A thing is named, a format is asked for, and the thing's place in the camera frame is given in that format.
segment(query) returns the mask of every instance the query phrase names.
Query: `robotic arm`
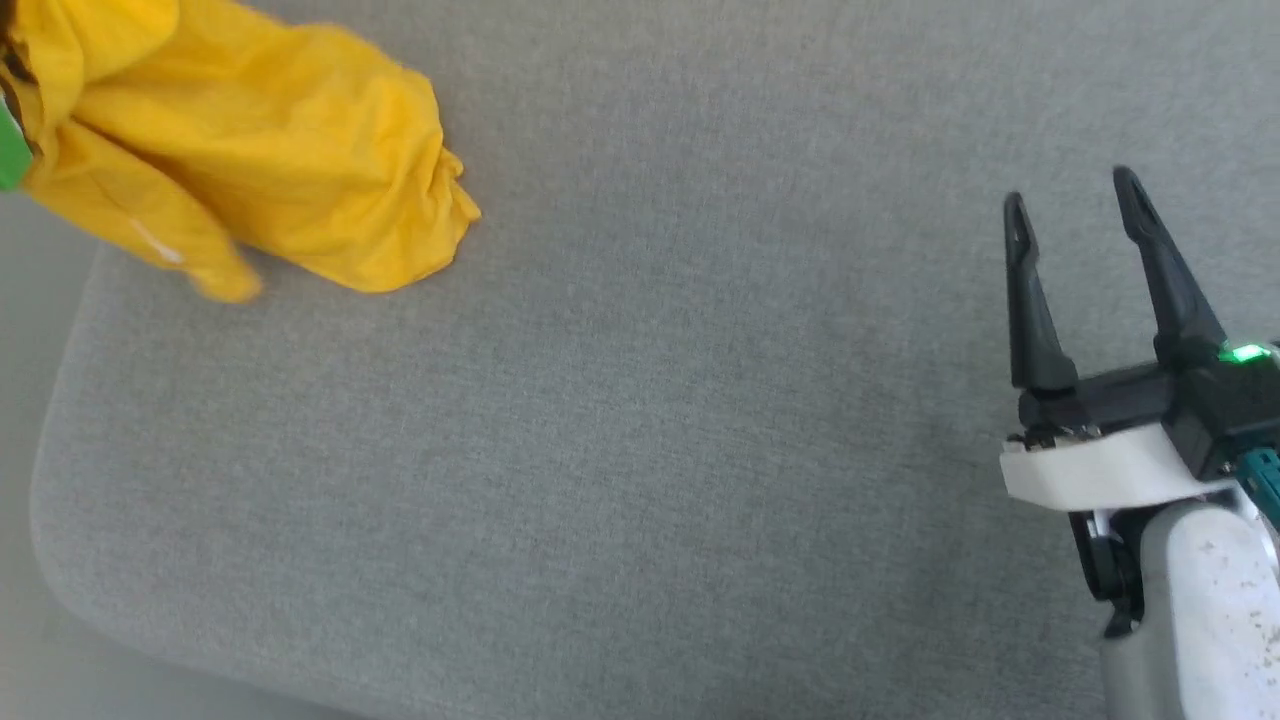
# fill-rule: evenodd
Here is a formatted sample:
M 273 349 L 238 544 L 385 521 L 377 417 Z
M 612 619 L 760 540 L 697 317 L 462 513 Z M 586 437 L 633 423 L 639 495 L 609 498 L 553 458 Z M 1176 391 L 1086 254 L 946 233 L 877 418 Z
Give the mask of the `robotic arm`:
M 1018 193 L 1005 202 L 1019 420 L 1012 497 L 1065 511 L 1112 720 L 1280 720 L 1280 350 L 1228 342 L 1138 177 L 1115 169 L 1156 311 L 1156 361 L 1079 378 Z

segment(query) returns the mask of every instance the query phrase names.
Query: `green light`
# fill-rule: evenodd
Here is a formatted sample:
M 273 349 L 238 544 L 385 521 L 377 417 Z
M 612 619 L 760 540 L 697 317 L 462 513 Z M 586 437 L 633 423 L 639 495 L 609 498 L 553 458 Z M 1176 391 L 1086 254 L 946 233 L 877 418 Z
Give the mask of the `green light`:
M 1268 355 L 1271 355 L 1271 351 L 1261 345 L 1242 345 L 1240 347 L 1224 350 L 1222 354 L 1219 355 L 1219 359 L 1224 363 L 1235 363 L 1236 365 L 1240 365 Z

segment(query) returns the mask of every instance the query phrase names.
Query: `yellow fabric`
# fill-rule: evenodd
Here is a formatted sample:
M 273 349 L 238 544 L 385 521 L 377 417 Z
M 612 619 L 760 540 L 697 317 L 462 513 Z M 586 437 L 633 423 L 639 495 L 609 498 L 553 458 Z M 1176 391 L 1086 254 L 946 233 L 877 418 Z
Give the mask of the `yellow fabric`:
M 347 31 L 230 0 L 19 0 L 10 45 L 40 202 L 207 296 L 251 299 L 237 241 L 385 292 L 480 217 L 430 82 Z

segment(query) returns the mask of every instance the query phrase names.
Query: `gray floor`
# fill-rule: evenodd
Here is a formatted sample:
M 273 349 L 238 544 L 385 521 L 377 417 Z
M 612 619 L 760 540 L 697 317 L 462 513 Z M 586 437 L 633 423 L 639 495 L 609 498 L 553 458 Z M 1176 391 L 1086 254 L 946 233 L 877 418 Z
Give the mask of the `gray floor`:
M 27 491 L 95 241 L 22 196 L 0 197 L 0 717 L 349 720 L 154 662 L 49 596 L 31 552 Z

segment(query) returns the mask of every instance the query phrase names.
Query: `gray upholstery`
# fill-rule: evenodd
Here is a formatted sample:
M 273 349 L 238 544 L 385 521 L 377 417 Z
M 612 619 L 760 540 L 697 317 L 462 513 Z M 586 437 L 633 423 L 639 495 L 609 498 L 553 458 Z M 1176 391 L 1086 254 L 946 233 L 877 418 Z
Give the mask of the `gray upholstery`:
M 1064 343 L 1149 354 L 1110 168 L 1280 331 L 1268 0 L 338 3 L 486 211 L 367 297 L 104 252 L 33 491 L 59 597 L 376 717 L 1097 717 L 1062 516 L 1002 492 L 1000 204 Z

